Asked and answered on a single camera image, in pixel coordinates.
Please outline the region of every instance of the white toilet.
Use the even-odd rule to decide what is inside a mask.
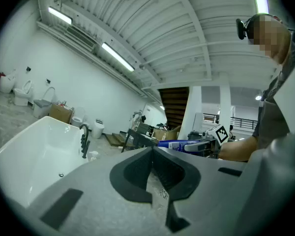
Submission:
[[[71,119],[71,125],[76,126],[76,127],[80,127],[82,125],[82,123],[83,123],[84,115],[85,115],[84,108],[77,107],[74,110],[73,117]]]
[[[17,106],[27,106],[28,101],[33,94],[33,83],[31,80],[27,81],[22,89],[14,89],[14,104]]]

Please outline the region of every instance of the staircase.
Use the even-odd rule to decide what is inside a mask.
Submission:
[[[167,124],[170,129],[181,126],[189,96],[189,88],[159,89]]]
[[[116,133],[113,133],[112,135],[104,134],[104,136],[106,137],[110,146],[119,147],[124,145],[125,137],[123,137],[121,134],[116,134]],[[129,143],[128,141],[127,147],[134,147],[134,145]]]

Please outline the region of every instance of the metal railing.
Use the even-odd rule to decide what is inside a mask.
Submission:
[[[219,117],[220,117],[219,115],[203,114],[203,122],[217,123],[216,121],[219,120]],[[247,128],[247,129],[254,130],[257,125],[257,122],[258,122],[257,120],[231,117],[231,125],[233,125],[233,127],[240,127],[240,128]]]

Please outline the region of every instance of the person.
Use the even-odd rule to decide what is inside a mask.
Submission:
[[[233,130],[233,125],[230,125],[230,132],[229,132],[228,136],[230,139],[234,140],[234,135],[232,133],[232,130]]]
[[[245,31],[249,44],[259,45],[266,56],[278,63],[281,71],[263,92],[253,135],[222,145],[219,158],[233,161],[248,161],[254,151],[266,148],[274,139],[289,133],[283,114],[273,97],[295,67],[295,30],[290,31],[276,16],[256,14],[249,20]]]

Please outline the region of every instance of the hand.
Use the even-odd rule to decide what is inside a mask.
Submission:
[[[257,149],[258,139],[254,136],[244,140],[224,143],[218,157],[230,161],[248,161],[251,154]]]

